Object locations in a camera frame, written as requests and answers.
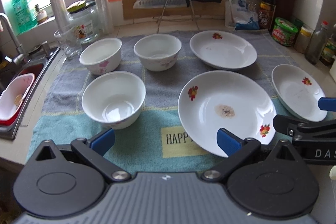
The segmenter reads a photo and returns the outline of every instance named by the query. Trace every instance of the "bowl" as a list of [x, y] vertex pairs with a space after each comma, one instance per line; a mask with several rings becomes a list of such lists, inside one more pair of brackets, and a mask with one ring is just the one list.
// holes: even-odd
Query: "bowl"
[[[22, 104], [35, 80], [33, 73], [16, 77], [0, 96], [0, 124], [9, 126], [17, 118]], [[15, 104], [16, 97], [22, 95], [19, 105]]]
[[104, 127], [123, 129], [139, 117], [145, 96], [145, 84], [138, 76], [114, 71], [87, 86], [82, 107], [86, 115]]
[[197, 75], [182, 89], [177, 109], [191, 139], [221, 157], [227, 154], [217, 144], [220, 128], [262, 144], [269, 144], [275, 135], [277, 112], [272, 100], [261, 86], [239, 73], [216, 70]]
[[181, 41], [175, 36], [152, 34], [140, 39], [134, 45], [134, 53], [146, 69], [163, 71], [176, 63], [181, 47]]
[[257, 52], [250, 42], [233, 33], [199, 32], [189, 45], [199, 59], [215, 69], [240, 70], [257, 60]]
[[327, 111], [320, 110], [318, 101], [325, 94], [316, 80], [293, 65], [278, 65], [272, 71], [273, 86], [283, 106], [295, 117], [320, 122]]
[[121, 61], [121, 40], [105, 38], [83, 50], [79, 62], [94, 75], [103, 75], [115, 70]]

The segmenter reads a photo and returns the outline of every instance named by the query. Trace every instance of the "plate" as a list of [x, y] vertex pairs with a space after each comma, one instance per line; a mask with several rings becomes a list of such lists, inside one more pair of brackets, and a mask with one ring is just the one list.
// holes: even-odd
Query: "plate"
[[190, 48], [215, 69], [239, 70], [257, 60], [257, 52], [248, 41], [228, 32], [200, 32], [190, 39]]
[[188, 135], [200, 147], [227, 157], [217, 144], [225, 128], [241, 139], [269, 144], [275, 134], [272, 100], [256, 82], [239, 73], [216, 70], [197, 75], [182, 89], [178, 115]]
[[320, 110], [318, 100], [325, 97], [313, 77], [293, 65], [278, 65], [272, 71], [272, 83], [280, 102], [294, 116], [312, 122], [322, 121], [327, 111]]

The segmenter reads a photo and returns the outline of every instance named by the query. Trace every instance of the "faucet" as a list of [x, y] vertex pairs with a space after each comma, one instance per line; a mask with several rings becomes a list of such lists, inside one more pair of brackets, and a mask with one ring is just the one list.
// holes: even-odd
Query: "faucet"
[[16, 46], [16, 51], [18, 53], [18, 56], [15, 57], [13, 60], [15, 60], [15, 63], [28, 63], [29, 59], [28, 59], [28, 55], [25, 51], [25, 49], [23, 48], [22, 44], [19, 42], [19, 40], [17, 39], [16, 35], [14, 34], [13, 28], [11, 23], [9, 22], [8, 17], [6, 16], [6, 14], [4, 13], [0, 13], [0, 20], [2, 19], [2, 22], [5, 23], [7, 30], [9, 32], [10, 37], [12, 38], [12, 40], [14, 41], [14, 44]]

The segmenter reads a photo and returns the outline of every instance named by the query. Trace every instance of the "green soap bottle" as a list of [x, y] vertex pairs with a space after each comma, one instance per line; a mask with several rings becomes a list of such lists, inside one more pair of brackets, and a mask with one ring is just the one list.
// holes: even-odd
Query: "green soap bottle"
[[20, 33], [28, 31], [37, 25], [36, 11], [29, 0], [12, 0]]

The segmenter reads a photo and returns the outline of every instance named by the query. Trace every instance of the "knife block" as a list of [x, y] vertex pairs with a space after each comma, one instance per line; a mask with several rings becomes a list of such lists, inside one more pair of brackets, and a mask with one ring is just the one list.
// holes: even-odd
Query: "knife block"
[[274, 19], [281, 17], [290, 21], [294, 10], [295, 0], [275, 0], [275, 2], [276, 9]]

